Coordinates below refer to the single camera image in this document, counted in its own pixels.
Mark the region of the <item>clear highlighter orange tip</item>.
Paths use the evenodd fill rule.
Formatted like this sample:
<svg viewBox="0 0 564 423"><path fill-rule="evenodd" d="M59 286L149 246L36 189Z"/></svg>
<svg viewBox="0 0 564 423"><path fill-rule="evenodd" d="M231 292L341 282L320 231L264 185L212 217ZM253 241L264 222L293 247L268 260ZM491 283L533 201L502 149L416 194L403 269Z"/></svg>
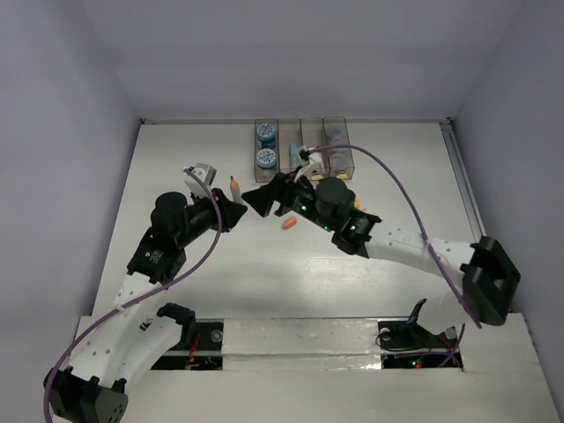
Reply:
<svg viewBox="0 0 564 423"><path fill-rule="evenodd" d="M235 180L233 176L230 177L229 189L232 195L232 199L237 204L243 204L241 197L241 188L239 183Z"/></svg>

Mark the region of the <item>blue slime jar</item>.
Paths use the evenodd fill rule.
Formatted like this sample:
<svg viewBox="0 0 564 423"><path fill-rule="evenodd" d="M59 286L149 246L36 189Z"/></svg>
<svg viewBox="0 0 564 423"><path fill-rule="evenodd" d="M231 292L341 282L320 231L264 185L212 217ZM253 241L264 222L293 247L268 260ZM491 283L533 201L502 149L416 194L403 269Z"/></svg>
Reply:
<svg viewBox="0 0 564 423"><path fill-rule="evenodd" d="M260 123L256 126L256 144L260 149L274 149L276 146L277 130L274 124Z"/></svg>
<svg viewBox="0 0 564 423"><path fill-rule="evenodd" d="M272 170L277 168L278 155L270 148L263 148L256 153L256 166L262 170Z"/></svg>

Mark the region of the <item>clear jar of rubber bands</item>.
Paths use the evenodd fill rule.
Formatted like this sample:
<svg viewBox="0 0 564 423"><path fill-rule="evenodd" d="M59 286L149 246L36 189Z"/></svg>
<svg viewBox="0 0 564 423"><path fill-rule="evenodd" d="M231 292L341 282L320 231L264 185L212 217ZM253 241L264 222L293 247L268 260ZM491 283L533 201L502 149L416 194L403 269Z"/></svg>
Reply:
<svg viewBox="0 0 564 423"><path fill-rule="evenodd" d="M341 127L330 126L326 129L325 133L328 138L335 138L342 137L344 132Z"/></svg>

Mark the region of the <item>orange highlighter cap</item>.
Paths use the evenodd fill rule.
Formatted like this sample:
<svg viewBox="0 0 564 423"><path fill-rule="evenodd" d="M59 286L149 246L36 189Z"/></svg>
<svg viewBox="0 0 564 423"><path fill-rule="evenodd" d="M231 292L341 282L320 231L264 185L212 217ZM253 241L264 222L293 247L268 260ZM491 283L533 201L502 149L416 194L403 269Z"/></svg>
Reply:
<svg viewBox="0 0 564 423"><path fill-rule="evenodd" d="M295 217L291 217L289 219L286 219L282 224L282 229L288 230L288 229L292 228L293 226L295 226L296 223L297 223L297 219Z"/></svg>

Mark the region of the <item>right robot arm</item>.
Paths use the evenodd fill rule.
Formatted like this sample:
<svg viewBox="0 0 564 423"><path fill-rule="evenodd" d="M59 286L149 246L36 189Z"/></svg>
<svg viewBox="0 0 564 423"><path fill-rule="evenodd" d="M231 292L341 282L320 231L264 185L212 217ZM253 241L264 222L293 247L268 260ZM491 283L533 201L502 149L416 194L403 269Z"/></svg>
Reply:
<svg viewBox="0 0 564 423"><path fill-rule="evenodd" d="M446 292L419 302L405 325L407 338L426 345L450 326L473 322L502 326L521 274L501 243L490 236L464 243L431 240L421 232L386 225L357 209L356 196L338 178L312 184L306 177L278 173L242 199L260 216L296 212L332 234L331 241L351 256L400 263L444 278Z"/></svg>

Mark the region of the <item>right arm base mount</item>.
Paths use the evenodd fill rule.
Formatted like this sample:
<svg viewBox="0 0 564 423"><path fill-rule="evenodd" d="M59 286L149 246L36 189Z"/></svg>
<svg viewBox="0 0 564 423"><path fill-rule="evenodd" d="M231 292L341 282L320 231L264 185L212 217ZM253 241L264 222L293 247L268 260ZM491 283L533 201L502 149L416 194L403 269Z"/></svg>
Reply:
<svg viewBox="0 0 564 423"><path fill-rule="evenodd" d="M419 312L426 301L418 301L406 319L378 322L375 344L381 351L383 369L463 369L460 337L455 327L434 335L419 326Z"/></svg>

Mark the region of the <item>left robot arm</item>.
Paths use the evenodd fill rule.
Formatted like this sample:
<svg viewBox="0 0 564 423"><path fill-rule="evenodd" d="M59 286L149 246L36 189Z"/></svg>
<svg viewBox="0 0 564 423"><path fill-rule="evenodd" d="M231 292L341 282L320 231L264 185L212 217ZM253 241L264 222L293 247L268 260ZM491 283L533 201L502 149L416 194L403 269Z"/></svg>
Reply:
<svg viewBox="0 0 564 423"><path fill-rule="evenodd" d="M121 421L132 389L159 358L197 343L195 312L167 301L165 291L186 277L186 247L209 230L230 231L247 209L221 189L156 199L111 311L77 337L44 380L47 421Z"/></svg>

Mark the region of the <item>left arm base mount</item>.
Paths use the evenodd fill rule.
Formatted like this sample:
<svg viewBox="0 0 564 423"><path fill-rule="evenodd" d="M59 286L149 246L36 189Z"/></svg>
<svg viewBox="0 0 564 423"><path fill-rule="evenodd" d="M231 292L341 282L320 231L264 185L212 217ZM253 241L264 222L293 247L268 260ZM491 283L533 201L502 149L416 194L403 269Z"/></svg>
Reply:
<svg viewBox="0 0 564 423"><path fill-rule="evenodd" d="M181 341L165 352L152 370L221 370L223 337L223 320L197 320L192 340Z"/></svg>

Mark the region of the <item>blue highlighter pen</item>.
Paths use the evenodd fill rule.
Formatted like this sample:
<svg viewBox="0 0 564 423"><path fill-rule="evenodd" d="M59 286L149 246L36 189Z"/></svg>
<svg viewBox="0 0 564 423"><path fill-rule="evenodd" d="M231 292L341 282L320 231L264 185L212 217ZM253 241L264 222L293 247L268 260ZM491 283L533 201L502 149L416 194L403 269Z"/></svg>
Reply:
<svg viewBox="0 0 564 423"><path fill-rule="evenodd" d="M298 154L298 145L295 143L290 144L289 147L289 167L295 169L300 164L300 156Z"/></svg>

